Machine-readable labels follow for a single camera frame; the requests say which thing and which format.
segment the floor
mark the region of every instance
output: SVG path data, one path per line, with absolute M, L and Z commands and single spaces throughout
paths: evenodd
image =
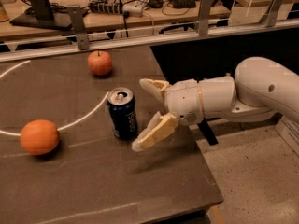
M 191 127 L 224 197 L 208 212 L 212 224 L 299 223 L 299 156 L 275 130 L 279 119 L 211 121 L 216 146 Z

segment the red apple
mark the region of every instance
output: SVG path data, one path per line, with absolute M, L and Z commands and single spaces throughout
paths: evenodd
M 103 50 L 93 51 L 87 59 L 87 64 L 96 76 L 105 76 L 112 70 L 112 58 Z

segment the electronic equipment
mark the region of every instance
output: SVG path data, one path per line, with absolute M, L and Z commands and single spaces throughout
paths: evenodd
M 106 13 L 106 14 L 122 14 L 122 7 L 120 3 L 105 3 L 92 0 L 88 4 L 91 12 Z
M 173 8 L 194 8 L 196 7 L 195 0 L 170 0 Z
M 161 8 L 163 6 L 163 0 L 149 0 L 149 7 Z
M 170 85 L 164 80 L 141 79 L 141 87 L 164 103 L 167 114 L 157 112 L 132 143 L 142 151 L 172 134 L 179 125 L 200 124 L 205 119 L 257 122 L 279 112 L 299 123 L 299 76 L 279 63 L 250 57 L 227 75 Z
M 30 3 L 34 13 L 21 14 L 10 21 L 12 25 L 56 30 L 69 30 L 72 27 L 69 15 L 59 12 L 53 13 L 49 0 L 30 0 Z M 87 10 L 82 12 L 82 15 L 85 14 L 87 14 Z
M 91 12 L 105 13 L 105 14 L 123 14 L 128 12 L 129 16 L 142 17 L 142 6 L 122 5 L 120 3 L 105 3 L 92 0 L 89 5 Z

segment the soda can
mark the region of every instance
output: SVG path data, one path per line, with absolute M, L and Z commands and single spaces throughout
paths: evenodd
M 124 87 L 112 90 L 107 97 L 107 107 L 113 121 L 114 135 L 121 140 L 136 137 L 138 125 L 133 93 Z
M 6 12 L 6 9 L 4 8 L 3 4 L 0 1 L 0 21 L 8 21 L 9 17 Z

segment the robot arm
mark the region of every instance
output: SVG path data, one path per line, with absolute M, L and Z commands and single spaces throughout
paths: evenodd
M 155 120 L 159 121 L 151 121 L 151 127 L 133 142 L 135 151 L 153 146 L 178 125 L 197 124 L 204 118 L 255 122 L 279 112 L 299 123 L 299 76 L 262 57 L 240 63 L 235 80 L 231 76 L 199 82 L 190 79 L 171 86 L 166 81 L 142 79 L 140 84 L 164 103 L 168 114 L 156 114 Z

